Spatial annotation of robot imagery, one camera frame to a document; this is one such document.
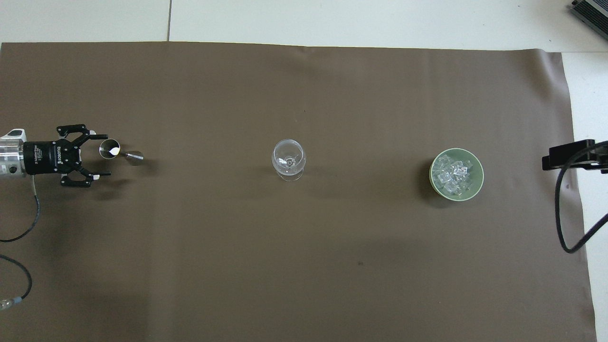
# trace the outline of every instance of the clear glass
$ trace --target clear glass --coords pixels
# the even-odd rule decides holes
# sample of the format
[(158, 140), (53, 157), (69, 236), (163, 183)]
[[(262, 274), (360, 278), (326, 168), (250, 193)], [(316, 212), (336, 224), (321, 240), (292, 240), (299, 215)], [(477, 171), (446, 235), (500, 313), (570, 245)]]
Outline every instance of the clear glass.
[(293, 139), (278, 142), (272, 151), (272, 166), (285, 181), (297, 181), (304, 172), (306, 153), (302, 146)]

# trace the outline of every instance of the brown leather mat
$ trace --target brown leather mat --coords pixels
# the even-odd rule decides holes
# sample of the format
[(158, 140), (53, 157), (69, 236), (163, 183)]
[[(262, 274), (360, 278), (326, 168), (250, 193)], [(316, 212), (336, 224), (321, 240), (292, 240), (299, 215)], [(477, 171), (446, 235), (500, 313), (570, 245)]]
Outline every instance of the brown leather mat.
[[(85, 123), (147, 163), (90, 189), (37, 179), (35, 230), (3, 244), (34, 278), (6, 341), (595, 341), (584, 250), (554, 228), (548, 148), (571, 142), (560, 54), (212, 43), (3, 44), (5, 131)], [(282, 181), (271, 151), (308, 160)], [(481, 160), (472, 200), (428, 182)], [(564, 181), (570, 243), (582, 234)], [(5, 181), (2, 235), (33, 217)], [(0, 263), (2, 297), (26, 286)]]

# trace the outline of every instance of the white surface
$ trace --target white surface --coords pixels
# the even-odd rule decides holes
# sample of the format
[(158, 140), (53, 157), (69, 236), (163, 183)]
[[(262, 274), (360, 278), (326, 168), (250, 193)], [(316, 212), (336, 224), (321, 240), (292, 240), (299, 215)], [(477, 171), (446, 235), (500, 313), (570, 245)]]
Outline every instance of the white surface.
[(172, 41), (608, 51), (570, 0), (173, 0)]
[(168, 0), (0, 0), (0, 42), (167, 40)]
[[(173, 0), (171, 40), (317, 46), (608, 51), (570, 0)], [(169, 0), (0, 0), (2, 41), (163, 41)], [(564, 54), (576, 139), (608, 139), (608, 53)], [(608, 175), (579, 172), (587, 229)], [(596, 329), (608, 342), (608, 227), (587, 244)]]
[[(608, 54), (563, 54), (574, 137), (608, 140)], [(588, 230), (608, 212), (608, 175), (578, 172), (583, 218)], [(599, 342), (608, 341), (608, 226), (586, 244), (591, 294)]]

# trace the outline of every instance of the bowl rim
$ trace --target bowl rim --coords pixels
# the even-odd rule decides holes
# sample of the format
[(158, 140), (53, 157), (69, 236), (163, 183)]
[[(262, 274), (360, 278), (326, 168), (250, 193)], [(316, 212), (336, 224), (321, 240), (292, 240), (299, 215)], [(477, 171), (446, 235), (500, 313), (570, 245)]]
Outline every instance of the bowl rim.
[[(439, 156), (441, 156), (442, 154), (444, 154), (448, 151), (452, 151), (452, 150), (461, 150), (461, 151), (470, 153), (473, 156), (473, 158), (475, 158), (477, 160), (477, 162), (479, 163), (479, 166), (482, 168), (482, 183), (481, 183), (481, 185), (479, 185), (479, 189), (477, 189), (477, 191), (472, 196), (470, 196), (468, 198), (463, 198), (461, 200), (456, 199), (456, 198), (450, 198), (450, 197), (446, 196), (444, 193), (439, 191), (439, 189), (437, 189), (437, 186), (433, 182), (433, 165), (435, 164), (435, 161), (437, 161), (437, 158), (439, 158)], [(443, 150), (443, 151), (439, 152), (439, 154), (437, 154), (435, 159), (433, 159), (433, 162), (430, 164), (430, 167), (429, 167), (429, 181), (430, 181), (430, 185), (433, 187), (433, 190), (435, 190), (435, 192), (440, 194), (443, 198), (447, 198), (448, 200), (451, 200), (454, 202), (468, 201), (468, 200), (472, 199), (473, 197), (477, 196), (477, 194), (479, 194), (479, 192), (481, 191), (481, 189), (483, 187), (484, 180), (485, 180), (485, 171), (483, 170), (482, 162), (479, 160), (479, 158), (475, 154), (473, 154), (473, 152), (471, 152), (467, 149), (464, 149), (464, 148), (460, 148), (460, 147), (452, 147), (452, 148), (448, 148), (447, 150)]]

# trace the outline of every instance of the thick black cable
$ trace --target thick black cable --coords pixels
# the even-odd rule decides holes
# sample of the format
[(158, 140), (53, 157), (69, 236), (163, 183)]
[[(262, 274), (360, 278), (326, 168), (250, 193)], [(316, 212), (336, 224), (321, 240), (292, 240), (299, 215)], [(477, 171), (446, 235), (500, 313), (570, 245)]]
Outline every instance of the thick black cable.
[(568, 161), (566, 161), (566, 163), (562, 166), (562, 169), (559, 171), (559, 175), (558, 175), (558, 180), (555, 182), (555, 225), (558, 229), (558, 237), (559, 237), (559, 243), (562, 245), (562, 248), (564, 249), (564, 251), (566, 251), (567, 253), (574, 253), (577, 250), (581, 249), (581, 247), (587, 242), (589, 241), (589, 239), (591, 239), (591, 237), (603, 226), (606, 224), (606, 222), (608, 222), (608, 214), (604, 215), (604, 217), (602, 217), (600, 220), (598, 220), (592, 227), (591, 229), (572, 247), (569, 248), (566, 245), (566, 242), (564, 240), (564, 233), (562, 232), (562, 223), (561, 223), (561, 218), (559, 217), (559, 193), (560, 193), (560, 189), (562, 186), (562, 180), (564, 179), (564, 174), (566, 173), (566, 170), (568, 170), (570, 168), (570, 166), (572, 166), (572, 164), (574, 164), (574, 162), (580, 158), (582, 155), (584, 155), (585, 153), (591, 152), (599, 147), (606, 147), (608, 146), (608, 141), (603, 141), (603, 142), (599, 142), (597, 144), (593, 144), (587, 148), (584, 148), (578, 152), (576, 152), (574, 155), (572, 155), (570, 157), (570, 159), (568, 159)]
[(32, 229), (34, 228), (34, 226), (36, 225), (36, 223), (38, 223), (38, 218), (40, 217), (40, 200), (38, 199), (38, 194), (36, 193), (36, 184), (34, 183), (34, 176), (32, 176), (32, 189), (34, 191), (34, 200), (36, 201), (36, 216), (34, 217), (34, 221), (30, 225), (30, 227), (27, 228), (27, 230), (24, 231), (20, 236), (17, 236), (17, 237), (14, 237), (12, 239), (8, 239), (8, 240), (2, 240), (2, 239), (0, 239), (0, 242), (13, 242), (13, 241), (17, 241), (20, 238), (26, 236), (27, 233), (29, 233), (30, 231), (32, 231)]
[(27, 270), (27, 268), (21, 264), (21, 262), (18, 262), (15, 259), (9, 258), (5, 255), (0, 254), (0, 259), (4, 259), (8, 262), (12, 262), (13, 264), (17, 265), (25, 274), (27, 277), (27, 290), (26, 292), (21, 296), (21, 299), (25, 299), (25, 297), (27, 297), (27, 295), (30, 294), (30, 291), (32, 290), (32, 275), (30, 274), (30, 271)]

